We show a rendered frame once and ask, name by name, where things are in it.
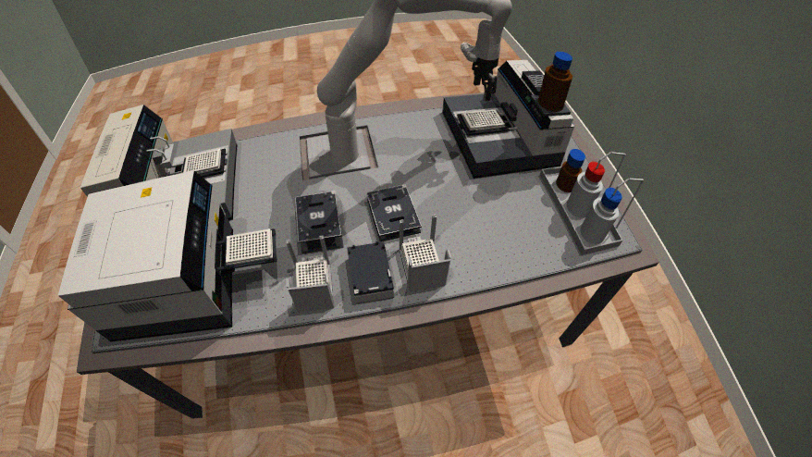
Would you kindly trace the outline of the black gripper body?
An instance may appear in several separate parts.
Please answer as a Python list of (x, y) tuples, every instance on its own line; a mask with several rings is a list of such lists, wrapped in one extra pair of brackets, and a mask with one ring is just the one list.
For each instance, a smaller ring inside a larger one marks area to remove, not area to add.
[[(487, 80), (488, 79), (488, 73), (491, 73), (493, 75), (493, 68), (495, 68), (498, 65), (498, 59), (496, 59), (496, 60), (484, 60), (484, 59), (478, 57), (477, 60), (474, 63), (478, 67), (480, 67), (480, 70), (484, 71), (484, 78), (485, 78), (485, 80)], [(478, 71), (479, 76), (480, 76), (480, 70)]]

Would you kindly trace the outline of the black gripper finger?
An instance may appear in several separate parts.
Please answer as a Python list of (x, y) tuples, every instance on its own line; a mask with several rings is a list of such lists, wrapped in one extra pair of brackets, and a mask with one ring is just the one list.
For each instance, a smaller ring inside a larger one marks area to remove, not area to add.
[[(481, 76), (481, 79), (482, 79), (482, 84), (485, 87), (484, 99), (483, 100), (485, 102), (489, 102), (490, 99), (491, 99), (491, 94), (487, 94), (487, 93), (496, 93), (497, 76), (493, 76), (491, 73), (488, 73), (487, 82), (485, 82), (484, 71), (483, 70), (480, 70), (480, 76)], [(487, 87), (486, 87), (486, 85), (487, 85)]]
[(479, 76), (479, 67), (476, 67), (476, 64), (473, 62), (472, 70), (474, 71), (474, 86), (480, 85), (481, 77)]

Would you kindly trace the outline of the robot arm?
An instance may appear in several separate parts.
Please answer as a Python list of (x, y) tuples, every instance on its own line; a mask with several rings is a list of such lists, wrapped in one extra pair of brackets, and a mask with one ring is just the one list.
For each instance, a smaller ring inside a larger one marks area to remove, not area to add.
[(336, 164), (347, 165), (358, 158), (355, 79), (387, 46), (397, 7), (409, 14), (457, 10), (492, 16), (479, 23), (475, 46), (461, 44), (461, 51), (470, 62), (478, 57), (499, 58), (502, 31), (512, 9), (511, 0), (375, 0), (317, 86), (318, 99), (327, 105), (327, 133), (331, 158)]

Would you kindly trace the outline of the red bottle cap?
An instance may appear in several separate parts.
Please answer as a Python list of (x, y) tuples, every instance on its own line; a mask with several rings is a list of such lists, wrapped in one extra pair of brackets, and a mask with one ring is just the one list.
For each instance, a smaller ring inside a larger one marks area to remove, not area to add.
[(593, 181), (600, 181), (605, 173), (605, 168), (599, 164), (598, 168), (597, 162), (590, 162), (587, 169), (586, 169), (586, 176)]

